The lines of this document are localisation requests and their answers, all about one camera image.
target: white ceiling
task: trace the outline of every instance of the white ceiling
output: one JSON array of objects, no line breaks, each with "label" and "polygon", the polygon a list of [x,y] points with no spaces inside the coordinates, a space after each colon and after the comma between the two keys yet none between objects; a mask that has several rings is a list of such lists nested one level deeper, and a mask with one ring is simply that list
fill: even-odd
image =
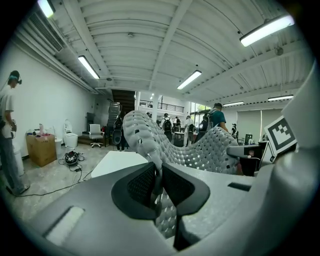
[{"label": "white ceiling", "polygon": [[[52,3],[51,23],[67,43],[55,57],[94,88],[150,91],[209,106],[257,103],[295,93],[311,70],[311,53],[296,25],[248,47],[240,43],[265,19],[285,13],[271,0]],[[85,55],[101,79],[92,79],[75,55]],[[202,75],[177,90],[195,70]]]}]

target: roller blind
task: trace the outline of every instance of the roller blind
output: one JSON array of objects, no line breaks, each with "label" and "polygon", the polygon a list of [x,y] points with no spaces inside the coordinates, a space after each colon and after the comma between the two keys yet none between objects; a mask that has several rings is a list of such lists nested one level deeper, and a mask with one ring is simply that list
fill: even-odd
[{"label": "roller blind", "polygon": [[262,110],[262,135],[265,134],[265,127],[281,116],[282,109]]},{"label": "roller blind", "polygon": [[246,138],[246,134],[252,134],[255,143],[258,143],[261,129],[261,111],[238,111],[237,115],[239,139]]}]

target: office chair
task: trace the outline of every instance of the office chair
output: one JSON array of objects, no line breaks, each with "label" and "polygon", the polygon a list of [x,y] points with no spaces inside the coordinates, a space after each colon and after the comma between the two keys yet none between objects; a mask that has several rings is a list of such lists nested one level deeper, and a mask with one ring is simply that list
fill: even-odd
[{"label": "office chair", "polygon": [[100,124],[90,123],[89,136],[90,136],[90,139],[95,140],[95,142],[90,143],[91,148],[93,148],[95,145],[101,148],[101,145],[103,145],[103,143],[97,142],[97,139],[103,139],[104,135],[105,133],[100,129]]}]

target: lattice structure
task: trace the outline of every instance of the lattice structure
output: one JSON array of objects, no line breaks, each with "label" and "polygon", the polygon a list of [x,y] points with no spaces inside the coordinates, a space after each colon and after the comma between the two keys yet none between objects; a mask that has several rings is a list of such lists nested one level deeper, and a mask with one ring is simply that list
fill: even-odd
[{"label": "lattice structure", "polygon": [[[227,148],[238,143],[220,127],[208,131],[195,144],[177,147],[151,118],[135,110],[125,115],[123,132],[129,146],[154,162],[158,170],[163,163],[174,163],[208,172],[236,174],[238,159],[227,155]],[[161,203],[161,214],[155,225],[165,238],[170,238],[176,232],[177,210],[165,190],[160,198],[157,203]]]}]

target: concrete floor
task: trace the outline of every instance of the concrete floor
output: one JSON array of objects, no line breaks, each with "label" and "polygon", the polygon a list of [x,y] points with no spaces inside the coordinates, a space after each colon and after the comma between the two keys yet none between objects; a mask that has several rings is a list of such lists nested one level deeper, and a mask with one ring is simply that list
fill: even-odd
[{"label": "concrete floor", "polygon": [[[63,154],[65,152],[71,151],[70,149],[62,147]],[[109,145],[107,147],[102,146],[91,148],[90,145],[79,144],[75,151],[78,153],[83,153],[85,157],[84,161],[79,162],[82,165],[82,178],[91,172],[97,164],[104,158],[104,156],[109,151],[116,151],[117,147]],[[25,174],[24,179],[28,179],[30,182],[30,188],[22,195],[30,194],[45,194],[54,190],[58,190],[72,184],[77,183],[80,178],[80,172],[73,172],[69,170],[67,165],[61,165],[58,160],[55,160],[44,167],[39,167],[34,164],[30,159],[23,161]],[[28,222],[33,218],[39,211],[44,209],[47,205],[55,201],[57,198],[61,197],[63,194],[68,192],[71,188],[65,188],[57,192],[47,194],[47,195],[33,195],[26,197],[15,197],[9,194],[5,189],[5,177],[3,172],[0,171],[1,183],[0,191],[3,198],[6,200],[8,207],[10,207],[14,214],[21,220]]]}]

